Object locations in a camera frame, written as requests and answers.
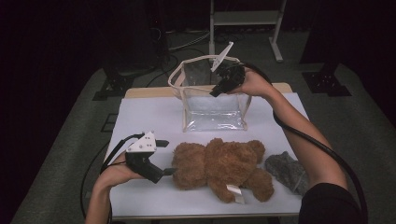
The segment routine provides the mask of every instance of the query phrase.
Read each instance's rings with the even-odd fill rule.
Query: gray floor
[[[270,34],[234,35],[239,41],[229,55],[241,61],[258,65],[274,82],[287,82],[298,92],[308,117],[328,137],[332,147],[354,168],[360,177],[369,207],[370,223],[394,223],[396,219],[396,132],[375,102],[365,91],[355,73],[340,65],[335,74],[352,96],[329,97],[313,94],[308,89],[302,72],[318,71],[321,64],[299,64],[308,33],[281,32],[279,49],[284,58],[277,63],[268,43]],[[196,35],[171,34],[171,47],[188,43]],[[226,44],[217,44],[219,53]],[[201,56],[208,52],[207,43],[200,43],[173,53],[164,66],[172,69],[182,60]],[[145,87],[162,71],[138,77],[133,87]],[[93,101],[101,90],[106,75],[102,69],[92,78],[78,97],[51,151],[41,167],[33,186],[21,204],[12,223],[82,223],[79,204],[81,182],[90,162],[110,139],[111,124],[105,127],[107,117],[117,114],[120,97],[108,97],[105,101]],[[167,77],[157,78],[150,87],[166,86]],[[83,188],[84,207],[89,191],[97,177],[104,151],[98,154],[87,174]],[[163,223],[266,223],[265,218],[161,220]],[[128,223],[150,223],[150,220],[129,220]],[[281,223],[296,223],[296,217],[281,219]]]

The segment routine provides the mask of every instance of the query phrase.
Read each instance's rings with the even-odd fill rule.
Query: human arm
[[[125,163],[125,153],[121,153],[97,178],[92,189],[92,196],[88,207],[86,224],[107,223],[110,211],[110,191],[118,184],[131,179],[142,178],[134,173]]]
[[[321,132],[263,77],[246,69],[245,82],[229,93],[243,92],[264,98],[274,109],[276,116],[290,127],[306,133],[327,147],[331,147]],[[284,129],[284,133],[297,159],[309,177],[310,188],[318,183],[331,183],[347,189],[347,181],[338,163],[302,137]]]

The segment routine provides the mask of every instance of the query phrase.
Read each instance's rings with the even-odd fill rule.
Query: brown stuffed animal
[[[247,143],[223,142],[215,138],[206,147],[181,143],[174,151],[173,175],[179,189],[208,185],[224,202],[234,202],[227,185],[251,189],[260,201],[268,201],[274,193],[272,177],[257,164],[262,162],[264,145],[257,140]]]

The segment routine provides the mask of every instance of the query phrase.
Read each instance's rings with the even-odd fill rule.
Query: person's left hand
[[[122,152],[99,176],[95,185],[112,188],[131,179],[143,178],[133,172],[125,163],[125,152]]]

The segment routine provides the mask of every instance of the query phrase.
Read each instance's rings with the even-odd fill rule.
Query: gray cloth
[[[292,192],[305,195],[308,190],[308,176],[303,166],[294,160],[287,151],[280,155],[272,155],[265,161],[265,169],[277,181]]]

